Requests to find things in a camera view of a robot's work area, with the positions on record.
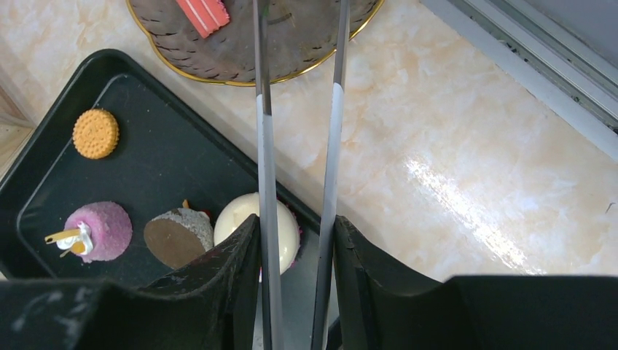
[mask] gold rim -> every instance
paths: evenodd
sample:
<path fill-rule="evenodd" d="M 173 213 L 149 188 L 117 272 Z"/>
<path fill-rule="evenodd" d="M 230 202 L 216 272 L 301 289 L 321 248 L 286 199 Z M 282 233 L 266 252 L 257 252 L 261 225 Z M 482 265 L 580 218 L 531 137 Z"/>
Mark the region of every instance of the gold rim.
<path fill-rule="evenodd" d="M 148 41 L 150 42 L 150 46 L 152 47 L 152 50 L 154 51 L 154 53 L 157 54 L 157 57 L 163 63 L 165 63 L 165 65 L 169 69 L 171 69 L 174 72 L 182 75 L 185 78 L 189 78 L 191 80 L 195 80 L 195 81 L 198 81 L 198 82 L 206 82 L 208 84 L 231 85 L 231 86 L 240 86 L 240 87 L 255 86 L 254 82 L 233 82 L 231 80 L 215 80 L 215 79 L 200 78 L 200 77 L 196 77 L 195 75 L 188 74 L 188 73 L 186 73 L 184 71 L 181 71 L 180 69 L 176 68 L 170 61 L 168 61 L 167 58 L 163 57 L 161 52 L 157 49 L 157 45 L 155 44 L 155 41 L 152 40 L 152 36 L 150 35 L 150 33 L 148 33 L 146 28 L 141 24 L 141 22 L 137 18 L 137 15 L 135 14 L 135 11 L 133 11 L 133 8 L 131 7 L 131 1 L 130 0 L 126 0 L 126 3 L 127 3 L 127 8 L 129 9 L 129 12 L 131 13 L 131 17 L 133 17 L 133 20 L 135 21 L 137 26 L 141 29 L 142 33 L 144 33 L 144 35 L 146 35 L 146 37 L 148 38 Z M 361 24 L 361 26 L 358 29 L 356 29 L 356 31 L 354 31 L 352 34 L 350 34 L 350 40 L 352 40 L 358 33 L 360 33 L 361 30 L 363 30 L 363 28 L 365 28 L 365 26 L 367 26 L 367 24 L 371 21 L 373 16 L 375 16 L 375 14 L 378 12 L 378 10 L 382 7 L 382 4 L 384 4 L 384 0 L 380 0 L 380 1 L 377 2 L 377 4 L 375 5 L 373 11 L 371 11 L 371 13 L 369 14 L 369 17 L 367 18 L 367 20 L 365 20 L 363 22 L 363 24 Z M 309 66 L 309 67 L 303 69 L 302 71 L 297 71 L 295 73 L 288 74 L 285 77 L 274 79 L 271 83 L 275 84 L 275 83 L 278 83 L 278 82 L 285 82 L 286 80 L 290 80 L 290 79 L 293 79 L 293 78 L 298 77 L 300 75 L 303 75 L 304 73 L 307 73 L 311 69 L 314 69 L 315 67 L 317 67 L 317 66 L 321 65 L 322 63 L 324 63 L 324 61 L 329 59 L 330 56 L 332 56 L 333 53 L 335 53 L 335 49 L 332 49 L 331 52 L 329 52 L 323 58 L 321 58 L 320 60 L 315 62 L 312 66 Z"/>

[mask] cookie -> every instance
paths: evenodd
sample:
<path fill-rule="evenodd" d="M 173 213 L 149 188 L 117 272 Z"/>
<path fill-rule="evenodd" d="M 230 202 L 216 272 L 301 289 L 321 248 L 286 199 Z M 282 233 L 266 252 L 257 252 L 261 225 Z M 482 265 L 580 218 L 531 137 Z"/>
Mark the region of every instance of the cookie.
<path fill-rule="evenodd" d="M 108 156 L 118 144 L 118 122 L 108 111 L 91 109 L 79 116 L 73 127 L 73 144 L 89 159 Z"/>

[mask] chocolate disc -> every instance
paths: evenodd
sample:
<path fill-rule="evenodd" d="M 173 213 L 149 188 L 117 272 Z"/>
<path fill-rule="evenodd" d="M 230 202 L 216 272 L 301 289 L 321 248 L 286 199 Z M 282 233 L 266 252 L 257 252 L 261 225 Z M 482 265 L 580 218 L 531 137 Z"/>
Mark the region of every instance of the chocolate disc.
<path fill-rule="evenodd" d="M 155 217 L 144 228 L 144 240 L 150 252 L 173 269 L 185 266 L 213 246 L 210 220 L 191 209 L 174 209 Z"/>

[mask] gold stick decoration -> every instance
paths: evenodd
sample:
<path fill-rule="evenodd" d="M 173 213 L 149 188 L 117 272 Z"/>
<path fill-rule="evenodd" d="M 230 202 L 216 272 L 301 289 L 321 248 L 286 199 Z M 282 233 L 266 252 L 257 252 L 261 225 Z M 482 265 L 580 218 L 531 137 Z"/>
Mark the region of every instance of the gold stick decoration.
<path fill-rule="evenodd" d="M 65 250 L 64 252 L 62 252 L 62 254 L 60 254 L 60 257 L 65 257 L 70 251 L 70 249 Z"/>
<path fill-rule="evenodd" d="M 72 230 L 61 231 L 58 233 L 54 233 L 53 235 L 49 235 L 45 237 L 45 243 L 52 244 L 61 239 L 69 238 L 69 237 L 77 237 L 79 236 L 79 228 L 74 228 Z"/>

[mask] pink mousse cake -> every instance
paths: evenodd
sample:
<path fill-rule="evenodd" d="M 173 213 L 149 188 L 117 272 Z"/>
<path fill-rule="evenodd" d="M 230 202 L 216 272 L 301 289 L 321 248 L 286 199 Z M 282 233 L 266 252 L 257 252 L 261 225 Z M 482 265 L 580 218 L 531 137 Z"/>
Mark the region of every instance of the pink mousse cake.
<path fill-rule="evenodd" d="M 75 228 L 87 228 L 91 240 L 89 249 L 77 255 L 85 263 L 116 259 L 127 249 L 133 235 L 129 215 L 114 202 L 91 203 L 77 209 L 64 225 L 65 230 Z"/>

